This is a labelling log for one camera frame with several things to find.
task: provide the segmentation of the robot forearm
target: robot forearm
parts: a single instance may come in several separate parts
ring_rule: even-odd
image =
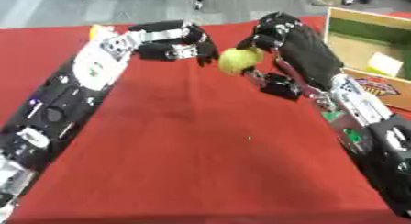
[[[207,39],[174,46],[172,39],[192,33],[177,34],[161,24],[155,34],[134,27],[120,35],[111,27],[95,27],[93,39],[52,74],[0,130],[0,222],[8,219],[18,199],[75,139],[133,54],[159,45],[162,50],[154,54],[144,50],[142,56],[170,61],[197,57],[211,62],[217,49],[202,32]],[[213,49],[205,52],[199,48],[202,45]],[[186,54],[185,49],[194,51]]]

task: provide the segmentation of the yellow object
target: yellow object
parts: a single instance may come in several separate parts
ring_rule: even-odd
[[[396,77],[401,70],[403,63],[380,52],[375,52],[368,61],[366,71]]]
[[[235,48],[225,50],[218,60],[218,68],[226,74],[240,74],[242,70],[261,62],[264,57],[262,50],[249,48],[237,50]]]
[[[89,39],[93,40],[97,37],[97,33],[100,29],[102,29],[103,26],[101,25],[92,25],[92,27],[90,28],[90,35],[89,35]]]

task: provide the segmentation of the box label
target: box label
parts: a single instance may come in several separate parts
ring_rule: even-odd
[[[400,95],[392,85],[381,77],[366,77],[356,80],[370,94],[376,96]]]

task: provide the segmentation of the black glove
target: black glove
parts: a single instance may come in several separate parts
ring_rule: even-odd
[[[218,60],[218,48],[210,36],[205,30],[198,27],[196,24],[188,26],[190,32],[183,37],[184,44],[195,44],[198,49],[198,64],[200,66],[205,66],[205,64],[211,64],[214,60]]]
[[[177,56],[173,55],[176,51],[172,45],[181,44],[188,46],[196,46],[197,60],[200,66],[210,64],[213,59],[219,58],[217,46],[206,34],[206,32],[196,24],[184,23],[182,20],[150,23],[129,27],[130,31],[145,30],[148,33],[162,32],[173,29],[183,29],[183,34],[180,38],[163,39],[153,42],[143,43],[136,50],[141,59],[159,60],[159,61],[175,61]]]
[[[308,84],[322,90],[329,89],[331,77],[344,66],[316,32],[297,18],[280,12],[263,17],[238,49],[249,46],[279,51]]]

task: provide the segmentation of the table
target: table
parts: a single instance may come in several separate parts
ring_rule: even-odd
[[[322,28],[324,18],[303,22]],[[254,25],[205,29],[224,50]],[[84,45],[88,29],[0,32],[0,122]],[[262,66],[271,66],[268,56]],[[199,68],[196,60],[133,59],[84,131],[21,200],[10,223],[409,220],[387,209],[306,99],[260,93],[215,65]]]

